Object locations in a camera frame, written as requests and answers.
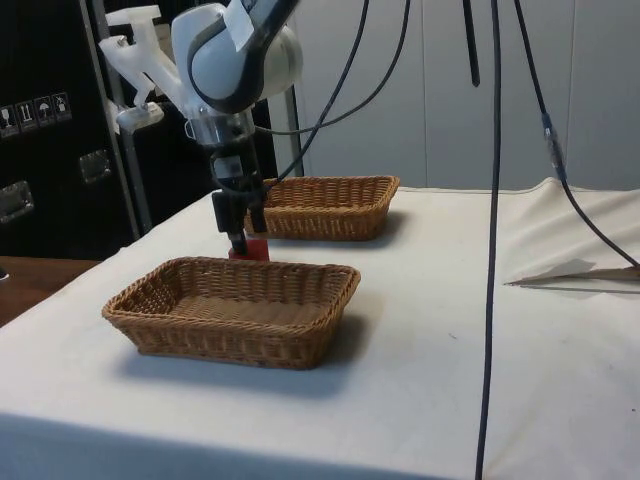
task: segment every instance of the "cabinet handle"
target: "cabinet handle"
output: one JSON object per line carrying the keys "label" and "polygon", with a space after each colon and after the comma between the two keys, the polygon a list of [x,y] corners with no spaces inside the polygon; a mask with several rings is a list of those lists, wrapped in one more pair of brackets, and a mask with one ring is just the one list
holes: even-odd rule
{"label": "cabinet handle", "polygon": [[34,208],[31,189],[24,180],[0,190],[0,224],[6,225]]}

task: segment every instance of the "black cable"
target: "black cable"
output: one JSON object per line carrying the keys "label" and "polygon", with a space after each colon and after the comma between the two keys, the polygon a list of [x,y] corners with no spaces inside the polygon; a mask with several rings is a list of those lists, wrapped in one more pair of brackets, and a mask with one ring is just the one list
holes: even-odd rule
{"label": "black cable", "polygon": [[489,398],[491,396],[491,364],[493,359],[493,302],[496,284],[496,251],[498,243],[498,200],[500,192],[500,167],[502,154],[502,49],[500,44],[500,16],[498,0],[491,0],[493,24],[493,63],[495,69],[493,91],[493,178],[491,180],[491,217],[489,225],[489,268],[487,275],[486,327],[484,341],[484,377],[482,409],[476,455],[476,480],[482,480],[484,452],[487,442]]}
{"label": "black cable", "polygon": [[616,245],[609,237],[607,237],[602,231],[595,226],[595,224],[589,219],[587,214],[580,208],[578,202],[576,201],[573,193],[571,192],[571,188],[569,187],[569,183],[567,180],[567,171],[564,165],[564,155],[562,153],[562,147],[560,146],[560,142],[558,140],[558,135],[553,127],[551,122],[551,117],[547,113],[546,106],[544,104],[544,98],[542,95],[542,89],[540,88],[540,81],[538,79],[538,73],[536,71],[535,62],[533,60],[533,53],[531,51],[531,42],[529,41],[529,33],[527,32],[527,25],[524,20],[524,15],[522,14],[522,6],[520,4],[520,0],[514,0],[516,13],[518,14],[518,23],[520,24],[520,31],[522,33],[522,40],[524,42],[524,49],[527,54],[527,62],[529,63],[529,72],[531,73],[531,80],[533,81],[533,88],[536,91],[536,97],[538,98],[538,105],[540,107],[540,113],[542,114],[542,125],[544,127],[545,137],[547,142],[549,143],[549,150],[551,152],[551,160],[553,166],[556,169],[556,174],[560,183],[562,184],[562,189],[564,190],[569,203],[574,208],[578,216],[584,221],[584,223],[591,229],[593,233],[596,234],[600,240],[602,240],[608,247],[610,247],[614,252],[624,258],[627,262],[629,262],[632,266],[638,268],[640,264],[625,252],[622,248]]}
{"label": "black cable", "polygon": [[587,226],[593,231],[593,233],[595,233],[598,236],[598,238],[600,238],[600,240],[602,240],[605,244],[607,244],[613,251],[615,251],[618,255],[624,258],[631,265],[633,265],[636,268],[640,267],[640,264],[631,255],[629,255],[627,252],[622,250],[622,248],[620,248],[611,239],[609,239],[609,237],[607,237],[604,233],[602,233],[602,231],[600,231],[600,229],[594,225],[594,223],[587,216],[587,214],[584,213],[582,208],[580,208],[580,205],[578,205],[578,202],[573,196],[573,192],[571,192],[569,183],[567,182],[567,175],[564,170],[563,164],[560,164],[560,171],[558,172],[558,177],[560,178],[560,183],[562,183],[562,189],[564,190],[564,193],[566,194],[567,199],[569,200],[569,203],[571,203],[571,205],[573,206],[577,214],[584,221],[584,223],[586,223]]}
{"label": "black cable", "polygon": [[368,10],[369,10],[369,0],[364,0],[364,3],[362,5],[362,16],[360,18],[360,25],[358,26],[358,34],[356,35],[356,39],[353,42],[353,47],[351,48],[351,53],[349,54],[347,63],[344,67],[344,70],[342,71],[342,75],[340,75],[338,84],[336,85],[336,88],[331,94],[331,98],[329,99],[327,106],[324,108],[324,111],[320,115],[318,122],[313,127],[313,130],[311,131],[309,138],[307,139],[304,146],[302,147],[302,150],[300,150],[300,152],[298,153],[296,159],[293,162],[291,162],[291,165],[289,165],[284,170],[284,172],[280,174],[280,176],[276,179],[275,183],[272,184],[271,187],[267,189],[267,191],[271,190],[271,188],[273,188],[275,185],[277,185],[278,183],[282,182],[285,178],[287,178],[287,176],[289,176],[289,174],[293,172],[293,170],[298,166],[298,164],[302,162],[302,159],[304,158],[307,151],[309,150],[309,147],[311,147],[311,143],[316,138],[316,135],[318,135],[318,132],[322,128],[322,124],[326,120],[327,115],[329,115],[329,111],[333,107],[333,104],[335,103],[336,98],[338,98],[338,95],[340,94],[340,91],[344,86],[344,82],[347,80],[347,76],[349,75],[349,71],[351,70],[351,66],[353,65],[353,60],[356,57],[356,53],[358,53],[358,48],[360,47],[360,41],[362,40],[362,34],[364,33],[364,27],[367,23]]}
{"label": "black cable", "polygon": [[[330,127],[331,125],[335,125],[336,123],[341,122],[345,118],[350,117],[354,113],[359,112],[364,107],[369,105],[378,96],[378,94],[382,91],[382,89],[387,85],[387,82],[391,78],[391,75],[393,75],[393,73],[395,72],[396,66],[398,65],[398,60],[400,60],[400,55],[404,50],[404,44],[407,38],[407,29],[409,26],[410,11],[411,11],[411,0],[406,0],[405,7],[404,7],[404,18],[402,20],[402,31],[400,33],[400,40],[398,41],[398,46],[396,47],[396,51],[393,55],[393,59],[391,60],[391,64],[387,69],[387,73],[385,73],[380,84],[378,84],[378,86],[371,93],[371,95],[369,95],[365,100],[363,100],[362,103],[353,107],[352,109],[343,113],[342,115],[334,118],[333,120],[329,120],[328,122],[323,123],[322,125],[320,125],[320,128],[325,128],[325,127]],[[313,129],[314,127],[284,131],[284,130],[271,130],[269,128],[256,127],[257,131],[262,133],[268,133],[269,135],[300,135],[303,133],[311,132],[313,131]]]}
{"label": "black cable", "polygon": [[520,5],[520,0],[514,1],[516,5],[516,13],[518,14],[518,23],[520,24],[520,32],[522,32],[522,40],[524,41],[524,50],[527,54],[527,63],[529,64],[529,71],[531,72],[531,80],[533,80],[533,88],[536,91],[536,98],[538,99],[538,106],[540,107],[540,113],[542,113],[542,115],[546,115],[547,107],[544,104],[544,97],[542,96],[542,89],[540,88],[540,80],[538,80],[536,64],[533,61],[533,52],[531,51],[531,42],[529,41],[527,24],[524,21],[524,15],[522,14],[522,5]]}
{"label": "black cable", "polygon": [[478,65],[478,47],[476,45],[476,30],[473,25],[473,10],[471,0],[462,0],[464,13],[464,27],[467,33],[467,50],[469,51],[469,66],[471,68],[471,84],[480,85],[480,66]]}
{"label": "black cable", "polygon": [[[353,65],[353,61],[355,60],[356,54],[358,53],[358,49],[360,48],[360,42],[362,41],[362,34],[364,33],[364,28],[367,23],[367,15],[369,13],[369,3],[370,3],[370,0],[364,0],[362,4],[362,15],[360,16],[358,33],[356,34],[356,38],[353,42],[353,47],[351,47],[351,53],[349,53],[349,58],[347,59],[347,63],[345,64],[344,69],[342,70],[340,79],[338,80],[338,83],[336,84],[336,87],[333,90],[333,93],[331,94],[331,98],[329,99],[329,102],[327,103],[326,107],[324,108],[324,111],[320,115],[318,122],[313,127],[313,130],[311,131],[311,135],[309,135],[309,138],[307,139],[304,146],[302,147],[302,150],[300,150],[300,152],[296,156],[296,159],[293,162],[291,162],[291,164],[285,169],[284,172],[282,172],[282,174],[280,174],[280,176],[276,179],[276,181],[273,184],[271,184],[269,187],[264,188],[263,190],[264,192],[268,192],[275,185],[282,182],[302,162],[302,159],[304,158],[305,154],[309,150],[309,147],[311,147],[311,143],[313,142],[316,135],[322,128],[322,123],[327,118],[327,115],[329,115],[329,111],[333,107],[333,104],[335,103],[336,98],[338,98],[338,95],[340,94],[340,91],[344,86],[344,82],[347,80],[349,72],[351,71],[351,66]],[[211,156],[211,160],[215,162],[215,153]],[[233,197],[245,197],[245,198],[248,197],[250,199],[255,198],[255,195],[256,195],[255,192],[241,192],[239,190],[234,190],[232,188],[229,188],[223,185],[215,175],[215,168],[213,168],[213,164],[212,164],[212,171],[213,171],[214,185],[217,188],[221,189],[223,192]]]}

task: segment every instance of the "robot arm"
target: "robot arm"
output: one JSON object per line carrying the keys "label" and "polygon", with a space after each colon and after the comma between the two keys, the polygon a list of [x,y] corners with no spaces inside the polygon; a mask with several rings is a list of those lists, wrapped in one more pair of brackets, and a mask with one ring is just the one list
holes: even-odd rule
{"label": "robot arm", "polygon": [[[300,76],[302,50],[285,27],[297,4],[298,0],[233,0],[228,8],[208,4],[188,10],[172,25],[175,64],[158,44],[153,25],[160,17],[157,6],[107,15],[109,25],[130,24],[134,33],[132,45],[123,36],[100,42],[109,63],[137,90],[138,108],[121,115],[121,126],[134,131],[162,119],[146,103],[157,85],[190,123],[202,124],[192,125],[195,139],[215,146],[219,135],[210,118],[245,112],[257,101],[285,91]],[[238,31],[246,35],[241,45],[234,33]]]}
{"label": "robot arm", "polygon": [[172,25],[175,64],[158,44],[157,6],[109,14],[109,25],[131,24],[135,42],[112,37],[100,43],[109,63],[137,90],[136,107],[118,116],[123,129],[135,131],[163,118],[157,105],[147,103],[157,85],[185,117],[187,135],[215,159],[211,168],[218,181],[252,193],[212,195],[218,229],[228,234],[239,255],[247,253],[247,210],[254,230],[266,231],[250,109],[300,76],[300,44],[285,26],[298,1],[232,0],[229,7],[208,4],[184,12]]}

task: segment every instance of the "basket rim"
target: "basket rim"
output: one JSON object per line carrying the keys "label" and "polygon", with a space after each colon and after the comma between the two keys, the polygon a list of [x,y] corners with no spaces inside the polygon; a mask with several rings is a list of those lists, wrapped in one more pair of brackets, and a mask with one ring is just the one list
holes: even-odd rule
{"label": "basket rim", "polygon": [[[367,213],[373,213],[378,211],[384,211],[387,209],[393,196],[396,194],[398,188],[400,187],[400,178],[393,175],[374,175],[374,176],[358,176],[358,177],[293,177],[286,178],[283,180],[287,183],[299,182],[299,183],[323,183],[329,181],[344,181],[348,182],[349,180],[378,180],[378,179],[386,179],[389,180],[389,185],[387,186],[385,192],[380,196],[380,198],[368,205],[362,205],[358,207],[296,207],[296,206],[277,206],[270,207],[265,205],[265,215],[282,215],[282,214],[307,214],[313,212],[315,214],[318,213],[339,213],[343,215],[362,215]],[[264,183],[266,185],[272,185],[275,183],[274,179],[265,180]]]}
{"label": "basket rim", "polygon": [[[312,268],[319,270],[332,270],[336,272],[344,272],[348,274],[347,281],[345,286],[341,290],[341,292],[332,298],[326,304],[322,304],[322,309],[320,310],[318,317],[308,323],[303,325],[271,325],[264,324],[258,322],[250,322],[250,321],[234,321],[232,324],[226,324],[224,326],[220,326],[216,322],[211,322],[209,320],[203,320],[197,317],[190,317],[184,315],[172,315],[172,314],[161,314],[161,313],[139,313],[139,312],[131,312],[125,309],[115,308],[119,302],[123,300],[126,296],[128,296],[131,292],[140,289],[143,285],[145,285],[152,277],[159,275],[161,272],[174,267],[176,265],[189,263],[189,262],[197,262],[197,261],[207,261],[210,263],[219,263],[225,264],[228,262],[244,262],[247,265],[255,265],[259,267],[265,267],[265,265],[273,266],[273,267],[304,267],[304,268]],[[361,280],[360,272],[346,265],[317,265],[317,264],[307,264],[307,263],[287,263],[287,262],[259,262],[253,260],[230,260],[225,258],[215,258],[215,257],[179,257],[172,260],[168,260],[154,270],[139,278],[127,288],[122,290],[120,293],[112,297],[102,308],[102,316],[109,320],[114,326],[130,326],[136,325],[140,326],[141,323],[149,324],[149,326],[154,327],[166,327],[166,326],[174,326],[174,322],[176,320],[189,322],[190,328],[197,327],[206,327],[208,329],[211,328],[224,328],[226,331],[240,330],[246,331],[247,329],[251,329],[255,332],[259,331],[268,331],[268,334],[274,335],[295,335],[300,336],[310,332],[317,330],[320,327],[323,327],[327,324],[331,317],[332,312],[340,307],[344,306],[351,299],[353,294],[355,293],[359,283]]]}

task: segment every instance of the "black cabinet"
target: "black cabinet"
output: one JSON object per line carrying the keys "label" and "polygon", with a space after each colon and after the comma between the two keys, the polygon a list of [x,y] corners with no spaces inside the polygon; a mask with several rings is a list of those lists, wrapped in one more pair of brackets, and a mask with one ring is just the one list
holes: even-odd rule
{"label": "black cabinet", "polygon": [[102,259],[135,221],[78,0],[0,2],[0,255]]}

